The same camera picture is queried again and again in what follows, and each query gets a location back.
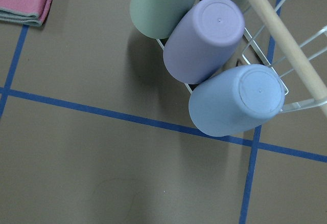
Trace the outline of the purple cup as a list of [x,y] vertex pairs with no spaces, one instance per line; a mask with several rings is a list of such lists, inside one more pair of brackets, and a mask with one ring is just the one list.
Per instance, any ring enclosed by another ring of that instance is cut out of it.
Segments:
[[163,49],[167,71],[176,80],[199,84],[225,64],[245,30],[231,0],[202,0],[182,18]]

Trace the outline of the blue cup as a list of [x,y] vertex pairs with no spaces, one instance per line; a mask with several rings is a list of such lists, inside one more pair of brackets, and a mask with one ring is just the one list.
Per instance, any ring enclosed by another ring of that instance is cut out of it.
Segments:
[[260,64],[243,65],[197,86],[189,99],[189,114],[204,134],[224,137],[271,120],[284,100],[284,87],[274,71]]

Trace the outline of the green cup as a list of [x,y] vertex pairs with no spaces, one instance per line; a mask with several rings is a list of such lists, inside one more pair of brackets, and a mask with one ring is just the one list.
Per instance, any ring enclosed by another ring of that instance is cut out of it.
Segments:
[[131,0],[130,17],[145,36],[168,38],[195,0]]

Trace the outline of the grey cloth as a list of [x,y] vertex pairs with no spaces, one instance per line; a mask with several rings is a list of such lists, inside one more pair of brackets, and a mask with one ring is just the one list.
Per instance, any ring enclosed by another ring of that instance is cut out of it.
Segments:
[[29,26],[42,26],[46,16],[41,13],[23,13],[8,8],[1,8],[1,21]]

